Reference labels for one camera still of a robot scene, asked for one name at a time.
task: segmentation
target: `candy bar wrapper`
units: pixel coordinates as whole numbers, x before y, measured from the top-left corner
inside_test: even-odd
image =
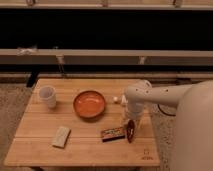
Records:
[[[101,138],[103,142],[125,138],[124,128],[119,127],[101,131]]]

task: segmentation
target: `cable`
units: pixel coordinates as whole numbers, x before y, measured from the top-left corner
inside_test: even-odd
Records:
[[[166,112],[164,112],[162,109],[161,109],[161,107],[160,107],[160,105],[158,104],[157,105],[158,106],[158,109],[160,110],[160,112],[162,113],[162,114],[164,114],[164,115],[166,115],[166,116],[176,116],[175,114],[170,114],[170,113],[166,113]]]

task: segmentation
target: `logo on table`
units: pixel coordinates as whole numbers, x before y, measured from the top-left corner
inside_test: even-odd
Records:
[[[144,156],[141,157],[142,160],[154,160],[153,157],[151,157],[151,156],[149,155],[149,149],[148,149],[148,148],[145,148],[145,149],[143,150],[143,154],[144,154]]]

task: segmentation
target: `paper cup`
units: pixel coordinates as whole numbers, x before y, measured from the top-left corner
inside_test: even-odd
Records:
[[[56,106],[56,95],[53,87],[41,87],[39,90],[39,97],[49,108],[54,108]]]

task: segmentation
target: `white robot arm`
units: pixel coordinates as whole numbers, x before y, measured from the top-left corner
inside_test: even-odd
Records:
[[[124,94],[132,116],[141,113],[144,101],[177,108],[171,171],[213,170],[213,81],[152,88],[144,80]]]

